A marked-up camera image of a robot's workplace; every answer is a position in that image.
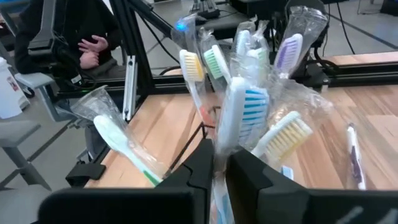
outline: person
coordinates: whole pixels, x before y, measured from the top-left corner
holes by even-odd
[[[48,73],[29,55],[28,46],[41,29],[44,0],[31,0],[20,14],[15,43],[15,65],[19,73]],[[60,34],[70,52],[80,58],[80,67],[95,78],[124,78],[126,69],[112,58],[121,45],[118,24],[102,0],[65,0],[65,24]],[[119,109],[123,98],[114,99]],[[106,145],[93,125],[85,130],[87,150],[92,157]]]

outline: wooden tabletop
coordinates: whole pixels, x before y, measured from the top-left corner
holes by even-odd
[[[388,55],[391,53],[379,54],[379,57],[377,54],[339,57],[344,57],[347,64],[371,63],[371,58],[386,61],[390,60]],[[294,169],[295,181],[314,188],[355,188],[346,144],[346,126],[353,122],[368,188],[398,189],[398,85],[330,88],[324,97],[334,103],[335,110],[285,163]],[[129,127],[136,139],[168,167],[200,121],[189,95],[151,95]],[[201,138],[199,132],[181,161],[190,155]],[[151,187],[134,165],[114,151],[108,153],[102,164],[107,167],[102,178],[89,181],[86,187]]]

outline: person's hand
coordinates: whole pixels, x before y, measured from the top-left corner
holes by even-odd
[[[78,44],[79,50],[81,50],[82,52],[92,51],[100,53],[101,51],[108,48],[109,46],[108,41],[106,41],[104,37],[92,35],[92,38],[97,40],[96,44],[91,43],[85,39],[82,39],[81,42]]]
[[[87,51],[80,57],[80,67],[82,69],[90,69],[99,65],[98,53]]]

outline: table leg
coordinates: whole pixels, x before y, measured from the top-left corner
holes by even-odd
[[[28,162],[16,147],[3,147],[4,152],[15,163],[19,173],[28,185],[40,184],[44,188],[51,190],[44,178],[39,174],[36,168]]]

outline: black jacket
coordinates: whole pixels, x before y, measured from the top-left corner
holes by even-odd
[[[65,0],[66,13],[63,37],[77,57],[82,55],[78,43],[82,39],[95,42],[91,36],[105,37],[108,49],[100,52],[99,64],[112,58],[111,50],[121,44],[121,34],[115,18],[102,0]],[[15,63],[22,74],[46,72],[28,54],[29,42],[40,30],[43,0],[31,0],[29,6],[20,14],[21,23],[15,43]]]

